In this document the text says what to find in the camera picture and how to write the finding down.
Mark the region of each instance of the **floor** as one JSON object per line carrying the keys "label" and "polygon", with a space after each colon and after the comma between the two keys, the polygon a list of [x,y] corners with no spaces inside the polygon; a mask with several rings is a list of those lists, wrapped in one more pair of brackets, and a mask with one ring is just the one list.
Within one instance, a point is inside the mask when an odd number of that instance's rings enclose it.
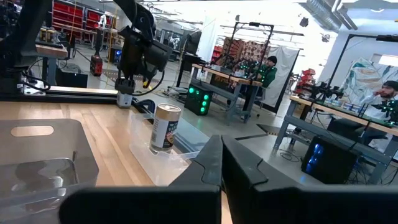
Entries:
{"label": "floor", "polygon": [[[89,73],[90,71],[90,63],[89,59],[91,55],[94,54],[94,50],[89,49],[86,46],[79,45],[77,47],[78,52],[76,53],[75,58],[70,59],[68,61],[69,65],[78,65],[82,72]],[[106,61],[107,52],[104,50],[100,52],[103,61]],[[103,69],[106,70],[117,70],[115,65],[111,65],[108,63],[103,64]],[[167,64],[167,68],[165,69],[165,77],[163,82],[160,84],[158,89],[154,91],[154,93],[150,93],[146,96],[140,96],[139,99],[150,98],[155,101],[155,103],[171,103],[173,105],[179,106],[183,108],[183,104],[176,101],[175,98],[172,97],[172,94],[169,96],[165,96],[162,94],[162,91],[166,90],[168,86],[175,86],[176,78],[178,71],[178,62],[169,62]],[[161,73],[154,77],[157,80],[160,80]],[[189,72],[184,72],[182,78],[182,87],[188,86],[190,80]],[[94,77],[92,75],[88,75],[88,88],[101,88],[101,89],[114,89],[114,82],[108,79],[105,75],[100,77]],[[141,85],[137,85],[137,90],[141,90]],[[280,104],[279,110],[277,114],[271,113],[265,109],[260,110],[258,106],[254,106],[254,111],[252,112],[252,118],[248,121],[247,124],[244,124],[239,117],[235,117],[229,126],[226,125],[226,114],[225,111],[216,104],[210,105],[210,111],[206,116],[197,116],[193,114],[189,110],[183,110],[182,118],[188,121],[190,124],[194,125],[201,132],[206,134],[207,136],[212,136],[214,134],[227,134],[234,138],[243,137],[243,136],[252,136],[256,134],[264,134],[264,131],[258,128],[256,124],[266,124],[269,126],[277,126],[280,127],[283,122],[283,116],[285,115],[287,108],[289,106],[290,100],[287,95],[282,100]],[[284,159],[280,155],[280,151],[275,155],[271,154],[272,147],[276,140],[276,136],[264,136],[260,138],[251,138],[240,141],[241,144],[255,152],[258,156],[262,157],[265,161],[267,161],[270,165],[274,166],[276,169],[279,169],[281,172],[286,174],[287,176],[295,179],[297,182],[300,182],[304,185],[313,185],[313,184],[322,184],[318,180],[313,177],[304,174],[300,170],[301,162],[292,162],[287,159]],[[281,144],[280,149],[287,149],[289,145],[290,139],[285,138]],[[296,142],[294,147],[294,154],[296,156],[302,157],[307,151],[307,146]]]}

